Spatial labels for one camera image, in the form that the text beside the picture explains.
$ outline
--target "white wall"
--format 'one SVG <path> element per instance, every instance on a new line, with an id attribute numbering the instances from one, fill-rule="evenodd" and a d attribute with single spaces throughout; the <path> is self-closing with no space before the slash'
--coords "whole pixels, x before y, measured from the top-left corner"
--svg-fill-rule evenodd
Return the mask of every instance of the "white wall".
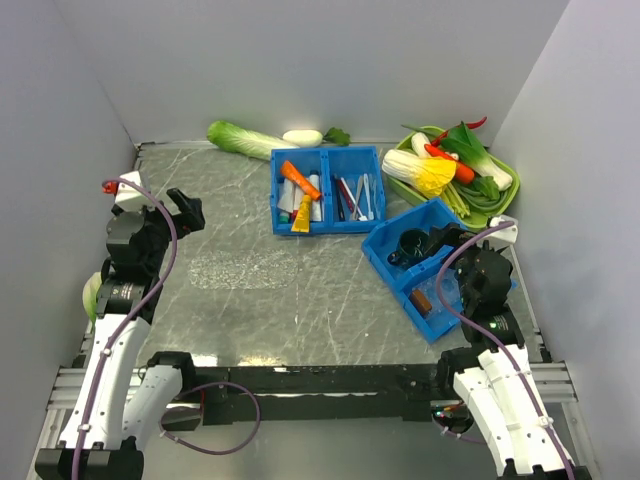
<path id="1" fill-rule="evenodd" d="M 227 119 L 281 134 L 488 115 L 490 142 L 567 0 L 55 0 L 135 142 Z"/>
<path id="2" fill-rule="evenodd" d="M 640 3 L 572 0 L 494 142 L 522 175 L 518 253 L 605 479 L 640 460 Z"/>
<path id="3" fill-rule="evenodd" d="M 0 2 L 0 465 L 23 479 L 132 144 L 51 0 Z"/>

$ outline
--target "marble tabletop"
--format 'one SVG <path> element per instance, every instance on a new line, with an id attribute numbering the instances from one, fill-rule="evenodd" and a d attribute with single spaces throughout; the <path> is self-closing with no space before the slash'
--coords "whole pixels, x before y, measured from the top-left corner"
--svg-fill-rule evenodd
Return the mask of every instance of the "marble tabletop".
<path id="1" fill-rule="evenodd" d="M 139 165 L 167 205 L 171 187 L 201 198 L 207 222 L 179 242 L 140 363 L 160 350 L 191 352 L 199 366 L 434 363 L 467 345 L 460 328 L 426 342 L 362 254 L 366 235 L 273 235 L 267 162 L 155 147 Z M 386 193 L 387 218 L 410 208 Z M 510 305 L 539 361 L 522 288 Z"/>

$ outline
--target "blue plastic bin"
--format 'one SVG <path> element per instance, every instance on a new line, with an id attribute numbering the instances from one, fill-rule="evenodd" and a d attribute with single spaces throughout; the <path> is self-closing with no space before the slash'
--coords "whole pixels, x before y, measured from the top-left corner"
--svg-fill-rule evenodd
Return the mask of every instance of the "blue plastic bin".
<path id="1" fill-rule="evenodd" d="M 382 223 L 362 243 L 362 251 L 373 268 L 389 286 L 413 324 L 429 343 L 435 342 L 455 327 L 459 320 L 446 310 L 436 314 L 429 313 L 426 318 L 423 318 L 409 300 L 409 295 L 418 285 L 438 274 L 442 266 L 442 259 L 451 252 L 451 247 L 441 248 L 436 255 L 423 260 L 408 270 L 391 265 L 387 262 L 387 257 L 396 250 L 398 238 L 405 230 L 420 228 L 429 233 L 431 227 L 441 228 L 451 222 L 460 224 L 453 212 L 442 203 L 442 200 L 434 198 Z M 431 295 L 427 294 L 427 298 L 432 303 L 438 302 L 435 291 Z M 462 310 L 459 295 L 458 300 L 452 306 L 458 311 Z"/>
<path id="2" fill-rule="evenodd" d="M 289 160 L 303 174 L 308 177 L 312 171 L 320 173 L 320 185 L 322 190 L 322 222 L 311 222 L 309 233 L 297 233 L 291 231 L 291 222 L 280 223 L 277 207 L 280 198 L 280 189 L 284 183 L 284 177 L 280 174 L 282 164 Z M 350 219 L 349 209 L 342 201 L 345 221 L 338 218 L 338 201 L 342 195 L 335 191 L 332 176 L 344 177 L 349 189 L 356 196 L 358 178 L 369 175 L 371 188 L 371 203 L 374 211 L 374 219 L 360 222 Z M 367 233 L 373 230 L 385 219 L 386 199 L 382 176 L 380 174 L 380 162 L 375 147 L 329 147 L 329 148 L 295 148 L 273 150 L 271 152 L 271 221 L 273 233 L 276 235 L 313 235 L 323 233 Z M 367 197 L 364 189 L 358 202 L 360 210 L 367 215 Z"/>

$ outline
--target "yellow bottle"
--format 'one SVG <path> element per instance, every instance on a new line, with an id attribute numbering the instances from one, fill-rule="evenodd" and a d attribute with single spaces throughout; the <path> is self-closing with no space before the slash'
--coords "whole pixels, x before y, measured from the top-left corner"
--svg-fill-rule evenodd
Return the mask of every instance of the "yellow bottle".
<path id="1" fill-rule="evenodd" d="M 311 197 L 305 195 L 300 202 L 300 208 L 298 209 L 298 215 L 291 227 L 292 232 L 309 233 L 309 226 L 311 223 Z"/>

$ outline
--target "dark cup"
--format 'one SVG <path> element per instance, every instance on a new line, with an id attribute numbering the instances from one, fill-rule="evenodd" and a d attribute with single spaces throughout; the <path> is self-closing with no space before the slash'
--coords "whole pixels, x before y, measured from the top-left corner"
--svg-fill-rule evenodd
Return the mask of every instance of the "dark cup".
<path id="1" fill-rule="evenodd" d="M 387 262 L 404 270 L 424 260 L 429 234 L 419 228 L 405 230 L 400 235 L 398 247 L 387 257 Z"/>

